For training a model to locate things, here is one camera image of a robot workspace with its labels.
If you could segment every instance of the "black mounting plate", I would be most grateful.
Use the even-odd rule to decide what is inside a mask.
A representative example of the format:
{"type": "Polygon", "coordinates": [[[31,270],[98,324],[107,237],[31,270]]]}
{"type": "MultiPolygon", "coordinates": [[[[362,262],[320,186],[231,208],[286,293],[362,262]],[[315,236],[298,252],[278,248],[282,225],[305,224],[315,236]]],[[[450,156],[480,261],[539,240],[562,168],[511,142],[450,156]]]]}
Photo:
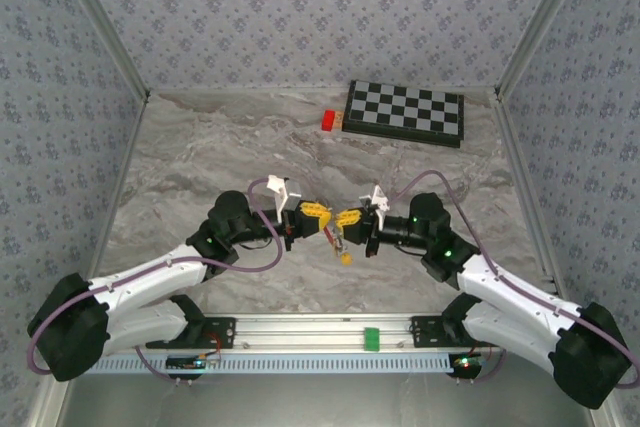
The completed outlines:
{"type": "Polygon", "coordinates": [[[456,342],[444,330],[441,315],[416,315],[411,317],[409,331],[413,336],[413,346],[416,349],[432,347],[489,347],[486,342],[476,342],[469,338],[456,342]]]}
{"type": "Polygon", "coordinates": [[[214,334],[220,339],[221,349],[233,349],[233,342],[236,337],[236,319],[234,317],[206,317],[202,326],[202,335],[194,341],[175,339],[170,342],[149,342],[147,349],[215,349],[216,344],[207,334],[214,334]]]}

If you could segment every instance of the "black and white checkered board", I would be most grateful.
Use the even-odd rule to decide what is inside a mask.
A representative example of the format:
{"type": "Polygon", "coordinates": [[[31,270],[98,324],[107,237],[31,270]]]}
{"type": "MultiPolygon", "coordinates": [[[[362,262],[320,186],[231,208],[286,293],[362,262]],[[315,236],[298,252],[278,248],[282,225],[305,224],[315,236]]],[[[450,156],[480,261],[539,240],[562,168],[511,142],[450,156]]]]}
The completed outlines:
{"type": "Polygon", "coordinates": [[[464,96],[354,80],[342,130],[460,147],[464,96]]]}

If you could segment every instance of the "wall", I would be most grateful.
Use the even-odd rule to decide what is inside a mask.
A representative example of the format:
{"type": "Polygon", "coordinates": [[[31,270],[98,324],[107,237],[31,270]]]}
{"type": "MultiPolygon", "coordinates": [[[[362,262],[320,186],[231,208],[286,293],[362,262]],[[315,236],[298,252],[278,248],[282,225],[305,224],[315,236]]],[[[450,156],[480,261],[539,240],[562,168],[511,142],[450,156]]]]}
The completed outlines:
{"type": "MultiPolygon", "coordinates": [[[[640,352],[640,0],[567,0],[508,100],[572,297],[640,352]]],[[[637,391],[621,395],[640,425],[637,391]]]]}
{"type": "Polygon", "coordinates": [[[151,89],[495,85],[539,0],[101,0],[151,89]]]}
{"type": "Polygon", "coordinates": [[[76,0],[0,8],[0,425],[20,426],[26,324],[87,269],[139,103],[76,0]]]}

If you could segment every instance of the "green lego brick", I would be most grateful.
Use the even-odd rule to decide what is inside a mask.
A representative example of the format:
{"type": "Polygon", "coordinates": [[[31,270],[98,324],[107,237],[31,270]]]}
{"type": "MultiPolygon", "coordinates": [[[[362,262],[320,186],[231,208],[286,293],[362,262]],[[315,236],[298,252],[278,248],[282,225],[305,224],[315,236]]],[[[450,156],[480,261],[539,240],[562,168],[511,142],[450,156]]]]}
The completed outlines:
{"type": "Polygon", "coordinates": [[[366,327],[364,329],[364,350],[380,352],[380,329],[366,327]]]}

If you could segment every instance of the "gray marble table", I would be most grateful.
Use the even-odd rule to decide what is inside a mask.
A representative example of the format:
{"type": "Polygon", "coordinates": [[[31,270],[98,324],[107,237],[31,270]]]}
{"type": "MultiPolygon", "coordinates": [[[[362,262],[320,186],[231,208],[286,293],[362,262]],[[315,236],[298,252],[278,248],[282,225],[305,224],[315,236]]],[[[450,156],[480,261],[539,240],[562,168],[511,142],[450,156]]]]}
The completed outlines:
{"type": "MultiPolygon", "coordinates": [[[[221,191],[245,191],[268,174],[298,180],[305,198],[340,211],[357,205],[373,182],[391,195],[435,168],[454,186],[494,259],[525,279],[540,278],[489,107],[467,102],[466,139],[452,149],[322,132],[324,110],[342,110],[345,101],[346,92],[153,95],[98,273],[171,250],[198,228],[221,191]]],[[[426,178],[420,191],[444,189],[426,178]]],[[[269,193],[261,194],[270,208],[269,193]]],[[[410,198],[394,206],[396,215],[406,215],[410,198]]],[[[453,224],[466,235],[455,214],[453,224]]],[[[350,251],[353,265],[341,265],[320,234],[296,241],[269,272],[226,272],[186,292],[205,312],[437,312],[457,296],[415,257],[384,246],[372,259],[363,247],[350,251]]],[[[240,254],[238,265],[259,266],[275,247],[240,254]]]]}

